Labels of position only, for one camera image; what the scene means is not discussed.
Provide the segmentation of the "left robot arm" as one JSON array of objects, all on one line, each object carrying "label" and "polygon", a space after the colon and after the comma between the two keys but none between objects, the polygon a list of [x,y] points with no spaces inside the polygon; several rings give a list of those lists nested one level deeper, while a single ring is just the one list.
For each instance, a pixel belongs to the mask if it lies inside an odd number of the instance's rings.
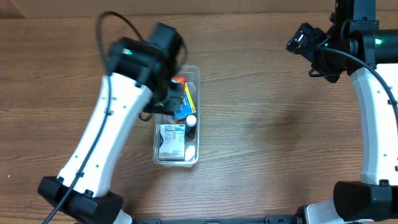
[{"label": "left robot arm", "polygon": [[132,223],[123,198],[110,191],[118,157],[141,113],[171,115],[182,102],[174,82],[181,35],[163,23],[149,40],[123,37],[109,51],[107,72],[94,112],[80,142],[54,177],[44,177],[39,194],[55,212],[82,223]]}]

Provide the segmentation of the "clear plastic container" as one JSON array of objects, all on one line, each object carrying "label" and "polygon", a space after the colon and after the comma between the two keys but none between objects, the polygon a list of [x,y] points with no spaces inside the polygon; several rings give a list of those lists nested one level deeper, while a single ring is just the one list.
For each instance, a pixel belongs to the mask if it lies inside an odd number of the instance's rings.
[{"label": "clear plastic container", "polygon": [[191,167],[200,146],[201,70],[185,65],[174,81],[183,85],[179,110],[155,117],[153,160],[163,166]]}]

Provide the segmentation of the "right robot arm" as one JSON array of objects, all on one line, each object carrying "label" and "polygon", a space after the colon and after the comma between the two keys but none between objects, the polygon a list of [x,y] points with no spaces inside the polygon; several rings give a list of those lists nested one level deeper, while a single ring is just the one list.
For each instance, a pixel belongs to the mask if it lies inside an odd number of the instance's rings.
[{"label": "right robot arm", "polygon": [[326,201],[304,205],[292,223],[366,223],[397,218],[397,31],[381,29],[375,0],[340,0],[323,31],[303,23],[287,50],[311,64],[309,75],[351,77],[363,139],[359,181],[339,181]]}]

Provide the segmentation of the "orange tube white cap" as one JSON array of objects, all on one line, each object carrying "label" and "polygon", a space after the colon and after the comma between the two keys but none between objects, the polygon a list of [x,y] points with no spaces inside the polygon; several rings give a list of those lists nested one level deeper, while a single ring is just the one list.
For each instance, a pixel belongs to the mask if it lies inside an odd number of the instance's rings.
[{"label": "orange tube white cap", "polygon": [[165,118],[170,124],[177,124],[179,122],[175,115],[165,115]]}]

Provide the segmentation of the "white medicine box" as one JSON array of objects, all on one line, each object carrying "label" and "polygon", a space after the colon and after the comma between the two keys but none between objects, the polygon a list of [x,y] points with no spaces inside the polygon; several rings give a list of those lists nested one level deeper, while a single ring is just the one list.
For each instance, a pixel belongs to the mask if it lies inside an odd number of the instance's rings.
[{"label": "white medicine box", "polygon": [[161,124],[159,159],[184,160],[185,158],[185,125]]}]

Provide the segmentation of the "dark bottle white cap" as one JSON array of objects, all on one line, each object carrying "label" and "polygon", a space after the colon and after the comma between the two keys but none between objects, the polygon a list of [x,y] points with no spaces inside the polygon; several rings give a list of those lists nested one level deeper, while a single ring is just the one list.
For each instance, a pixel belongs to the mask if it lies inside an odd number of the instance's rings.
[{"label": "dark bottle white cap", "polygon": [[197,130],[197,117],[195,115],[189,115],[186,117],[185,123],[185,134],[188,138],[194,138]]}]

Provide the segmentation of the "blue VapoDrops box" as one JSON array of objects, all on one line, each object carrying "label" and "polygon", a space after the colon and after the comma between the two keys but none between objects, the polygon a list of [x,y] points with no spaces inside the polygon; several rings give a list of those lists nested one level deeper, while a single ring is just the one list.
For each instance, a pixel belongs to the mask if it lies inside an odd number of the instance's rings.
[{"label": "blue VapoDrops box", "polygon": [[175,119],[177,121],[181,121],[186,119],[190,115],[196,115],[196,113],[197,110],[195,108],[195,104],[193,102],[189,87],[187,84],[185,84],[182,104],[180,105],[180,110],[175,113]]}]

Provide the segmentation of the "red medicine box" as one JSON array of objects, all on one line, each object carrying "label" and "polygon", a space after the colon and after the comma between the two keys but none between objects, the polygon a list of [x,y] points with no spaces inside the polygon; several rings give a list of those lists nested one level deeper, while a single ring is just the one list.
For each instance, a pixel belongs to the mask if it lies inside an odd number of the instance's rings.
[{"label": "red medicine box", "polygon": [[186,82],[186,78],[185,78],[185,77],[176,76],[176,77],[173,77],[173,78],[172,78],[172,81],[173,81],[174,83],[181,84],[182,88],[185,87],[185,82]]}]

